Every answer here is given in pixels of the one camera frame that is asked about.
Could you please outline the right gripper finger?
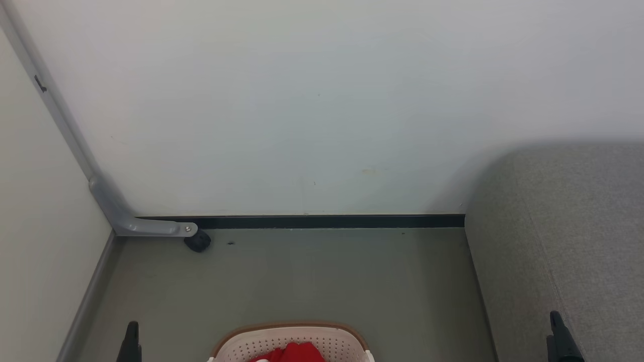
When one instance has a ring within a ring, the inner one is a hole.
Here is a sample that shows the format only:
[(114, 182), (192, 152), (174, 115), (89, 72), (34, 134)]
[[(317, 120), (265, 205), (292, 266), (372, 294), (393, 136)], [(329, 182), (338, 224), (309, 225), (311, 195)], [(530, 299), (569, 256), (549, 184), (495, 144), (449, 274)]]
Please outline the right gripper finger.
[(586, 362), (561, 314), (549, 314), (550, 335), (547, 336), (548, 362)]

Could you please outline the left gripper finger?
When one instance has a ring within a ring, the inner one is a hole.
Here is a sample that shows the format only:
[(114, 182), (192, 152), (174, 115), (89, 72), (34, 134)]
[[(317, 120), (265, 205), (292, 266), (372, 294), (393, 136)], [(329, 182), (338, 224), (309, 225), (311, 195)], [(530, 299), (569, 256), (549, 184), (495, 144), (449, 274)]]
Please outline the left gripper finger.
[(121, 343), (117, 362), (142, 362), (142, 347), (139, 343), (139, 325), (136, 321), (128, 323), (126, 334)]

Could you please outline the red white garment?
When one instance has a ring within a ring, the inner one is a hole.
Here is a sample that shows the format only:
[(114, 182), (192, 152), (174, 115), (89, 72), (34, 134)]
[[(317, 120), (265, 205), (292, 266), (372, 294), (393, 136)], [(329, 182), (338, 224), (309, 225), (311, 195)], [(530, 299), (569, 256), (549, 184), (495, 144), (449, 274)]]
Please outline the red white garment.
[(248, 362), (327, 362), (312, 343), (289, 343)]

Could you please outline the grey fabric sofa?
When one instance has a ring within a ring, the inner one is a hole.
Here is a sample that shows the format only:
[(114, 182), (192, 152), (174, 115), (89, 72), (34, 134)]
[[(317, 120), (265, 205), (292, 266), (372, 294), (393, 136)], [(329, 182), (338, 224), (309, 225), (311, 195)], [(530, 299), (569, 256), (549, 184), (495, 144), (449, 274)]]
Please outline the grey fabric sofa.
[(465, 235), (499, 362), (644, 362), (644, 142), (525, 147), (481, 175)]

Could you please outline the grey skirting strip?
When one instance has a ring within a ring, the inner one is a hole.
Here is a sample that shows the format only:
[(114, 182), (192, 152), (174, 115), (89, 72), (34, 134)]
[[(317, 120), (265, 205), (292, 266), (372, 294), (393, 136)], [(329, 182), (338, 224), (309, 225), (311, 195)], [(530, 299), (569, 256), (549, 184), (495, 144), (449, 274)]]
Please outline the grey skirting strip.
[(89, 339), (92, 325), (103, 302), (123, 249), (124, 238), (112, 231), (90, 279), (78, 311), (58, 353), (56, 362), (77, 362)]

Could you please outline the white perforated laundry basket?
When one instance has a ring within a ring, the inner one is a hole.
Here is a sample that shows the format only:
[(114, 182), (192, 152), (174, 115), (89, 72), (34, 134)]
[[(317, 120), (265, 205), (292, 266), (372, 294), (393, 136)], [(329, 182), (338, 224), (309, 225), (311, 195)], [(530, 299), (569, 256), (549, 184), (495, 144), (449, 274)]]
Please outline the white perforated laundry basket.
[(347, 325), (283, 322), (243, 327), (221, 339), (207, 362), (271, 362), (295, 346), (315, 348), (315, 362), (375, 362), (364, 338)]

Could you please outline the black caster wheel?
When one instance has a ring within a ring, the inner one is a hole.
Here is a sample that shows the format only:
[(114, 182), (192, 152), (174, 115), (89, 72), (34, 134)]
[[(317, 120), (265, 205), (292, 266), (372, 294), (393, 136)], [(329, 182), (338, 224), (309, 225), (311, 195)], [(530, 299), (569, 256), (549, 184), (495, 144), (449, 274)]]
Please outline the black caster wheel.
[(211, 236), (199, 229), (193, 236), (184, 238), (184, 244), (193, 252), (201, 253), (211, 245)]

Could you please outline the black baseboard strip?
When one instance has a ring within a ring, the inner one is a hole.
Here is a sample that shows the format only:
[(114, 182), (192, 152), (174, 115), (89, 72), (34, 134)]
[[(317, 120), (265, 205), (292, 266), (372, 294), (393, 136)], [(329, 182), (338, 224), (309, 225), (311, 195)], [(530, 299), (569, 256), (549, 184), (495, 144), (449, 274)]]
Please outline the black baseboard strip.
[(465, 215), (148, 216), (144, 220), (190, 222), (200, 229), (463, 228)]

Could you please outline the grey metal frame leg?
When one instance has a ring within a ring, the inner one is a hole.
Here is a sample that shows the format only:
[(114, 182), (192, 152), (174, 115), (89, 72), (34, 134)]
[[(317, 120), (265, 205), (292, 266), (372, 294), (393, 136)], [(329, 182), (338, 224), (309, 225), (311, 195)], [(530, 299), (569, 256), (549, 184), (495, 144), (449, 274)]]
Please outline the grey metal frame leg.
[(0, 27), (7, 34), (30, 80), (38, 89), (39, 96), (85, 174), (91, 195), (103, 211), (113, 231), (125, 237), (188, 238), (194, 236), (199, 230), (195, 223), (177, 222), (173, 219), (138, 218), (133, 214), (112, 179), (99, 167), (62, 92), (55, 84), (37, 45), (29, 34), (25, 22), (19, 16), (17, 1), (0, 0)]

